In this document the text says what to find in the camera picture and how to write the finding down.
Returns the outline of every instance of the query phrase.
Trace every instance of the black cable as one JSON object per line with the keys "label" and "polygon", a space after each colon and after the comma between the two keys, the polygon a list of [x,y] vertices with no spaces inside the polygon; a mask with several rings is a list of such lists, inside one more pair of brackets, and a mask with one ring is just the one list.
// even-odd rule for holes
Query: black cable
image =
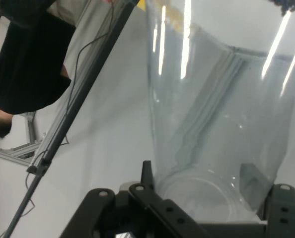
{"label": "black cable", "polygon": [[88,44],[86,44],[85,46],[83,46],[81,48],[81,50],[79,51],[78,55],[77,55],[77,60],[76,60],[76,66],[75,66],[75,69],[74,69],[74,81],[73,81],[73,86],[72,86],[72,89],[70,91],[70,94],[69,94],[69,99],[68,99],[68,103],[67,103],[67,110],[66,110],[66,115],[68,113],[68,110],[69,110],[69,107],[71,105],[71,99],[72,99],[72,95],[73,95],[73,91],[74,91],[74,87],[75,87],[75,84],[76,84],[76,76],[77,76],[77,69],[78,69],[78,62],[79,62],[79,57],[80,57],[80,54],[82,53],[82,51],[84,49],[86,49],[88,46],[90,46],[91,44],[95,43],[96,41],[100,40],[101,38],[109,35],[111,29],[112,29],[112,22],[113,22],[113,17],[114,17],[114,4],[113,4],[113,1],[111,1],[111,9],[112,9],[112,12],[111,12],[111,20],[110,20],[110,24],[109,24],[109,29],[108,29],[108,32],[95,38],[94,40],[92,40],[91,42],[89,42]]}
{"label": "black cable", "polygon": [[[65,136],[65,139],[66,139],[66,142],[61,144],[60,146],[63,146],[63,145],[69,145],[69,141],[68,141],[68,138],[67,138],[67,135]],[[35,161],[43,154],[45,154],[47,151],[44,150],[43,152],[39,153],[39,155],[36,157]],[[27,176],[26,176],[26,179],[25,179],[25,186],[26,186],[26,189],[28,190],[28,177],[29,177],[30,173],[27,173]],[[36,206],[35,206],[35,203],[33,202],[32,199],[29,200],[31,202],[31,204],[33,205],[27,212],[25,212],[24,214],[21,215],[21,218],[22,217],[25,217],[26,215],[28,215]],[[6,230],[0,235],[0,238],[2,238],[5,234]]]}
{"label": "black cable", "polygon": [[[95,43],[96,41],[100,40],[101,38],[109,35],[111,29],[112,29],[112,22],[113,22],[113,17],[114,17],[114,4],[113,4],[113,1],[111,1],[111,9],[112,9],[112,12],[111,12],[111,20],[110,20],[110,24],[109,24],[109,29],[108,29],[108,32],[95,38],[94,40],[92,40],[91,42],[89,42],[88,44],[86,44],[85,46],[83,46],[81,48],[81,50],[78,52],[78,55],[77,55],[77,60],[76,60],[76,66],[75,66],[75,70],[74,70],[74,81],[73,81],[73,86],[72,86],[72,89],[70,91],[70,95],[69,95],[69,99],[68,99],[68,103],[67,103],[67,109],[66,109],[66,114],[65,116],[67,115],[68,113],[68,110],[69,110],[69,107],[71,105],[71,98],[72,98],[72,95],[73,95],[73,91],[74,91],[74,86],[75,86],[75,83],[76,83],[76,76],[77,76],[77,69],[78,69],[78,62],[79,62],[79,57],[80,57],[80,54],[82,53],[82,51],[87,48],[88,46],[90,46],[91,44]],[[65,135],[65,139],[66,139],[66,142],[64,144],[61,144],[60,146],[63,146],[63,145],[69,145],[69,141],[68,141],[68,138],[67,138],[67,135]],[[37,159],[41,156],[41,155],[44,155],[47,151],[48,151],[48,148],[49,148],[49,145],[47,146],[46,150],[42,151],[41,153],[39,153],[39,155],[36,157],[36,159],[34,160],[34,162],[32,164],[34,164]],[[26,188],[28,189],[28,177],[29,177],[30,173],[27,173],[27,176],[26,176],[26,179],[25,179],[25,186]],[[21,217],[24,217],[26,216],[27,214],[29,214],[36,206],[35,206],[35,203],[33,202],[32,199],[30,199],[30,202],[32,203],[33,207],[30,208],[26,213],[22,214]],[[5,234],[6,231],[4,231],[1,235],[0,235],[0,238],[3,237],[3,235]]]}

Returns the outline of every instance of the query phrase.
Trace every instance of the white floor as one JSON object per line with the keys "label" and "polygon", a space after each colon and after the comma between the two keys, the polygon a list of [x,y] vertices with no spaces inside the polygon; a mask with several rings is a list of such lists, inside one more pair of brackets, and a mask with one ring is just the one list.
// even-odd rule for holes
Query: white floor
{"label": "white floor", "polygon": [[[65,62],[71,77],[77,52],[93,39],[108,8],[91,1],[88,24],[77,29],[80,37],[73,38]],[[146,40],[145,13],[135,9],[68,133],[70,145],[59,149],[33,196],[36,208],[20,220],[13,238],[57,238],[89,190],[116,192],[121,183],[140,179],[142,161],[153,159]],[[63,103],[38,112],[39,137]],[[295,149],[289,157],[279,181],[295,186]],[[25,167],[0,159],[0,234],[24,197],[25,176]]]}

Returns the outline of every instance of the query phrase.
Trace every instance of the screw hole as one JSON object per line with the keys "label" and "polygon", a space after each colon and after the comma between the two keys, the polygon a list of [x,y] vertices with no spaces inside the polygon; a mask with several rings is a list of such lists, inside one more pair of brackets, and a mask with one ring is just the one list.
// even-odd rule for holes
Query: screw hole
{"label": "screw hole", "polygon": [[281,208],[281,211],[283,211],[283,212],[288,212],[289,210],[288,210],[288,208],[283,207],[283,208]]}
{"label": "screw hole", "polygon": [[287,224],[287,223],[289,223],[288,220],[287,220],[287,219],[284,219],[284,218],[281,218],[281,219],[280,219],[280,222],[283,223],[283,224]]}
{"label": "screw hole", "polygon": [[177,219],[177,223],[184,224],[185,220],[183,218],[179,218],[179,219]]}

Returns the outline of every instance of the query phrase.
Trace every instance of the transparent cylinder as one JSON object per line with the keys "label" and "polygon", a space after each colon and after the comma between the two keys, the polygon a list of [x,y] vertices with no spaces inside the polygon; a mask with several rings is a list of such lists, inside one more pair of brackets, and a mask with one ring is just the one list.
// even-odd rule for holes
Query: transparent cylinder
{"label": "transparent cylinder", "polygon": [[156,191],[196,221],[251,220],[287,153],[295,105],[289,8],[147,1]]}

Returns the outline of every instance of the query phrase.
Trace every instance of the person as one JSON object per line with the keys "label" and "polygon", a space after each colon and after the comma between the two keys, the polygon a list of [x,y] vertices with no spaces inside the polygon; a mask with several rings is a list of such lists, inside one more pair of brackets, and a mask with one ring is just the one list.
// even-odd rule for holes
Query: person
{"label": "person", "polygon": [[53,104],[69,87],[63,62],[74,30],[47,12],[33,28],[10,23],[0,52],[0,138],[14,115]]}

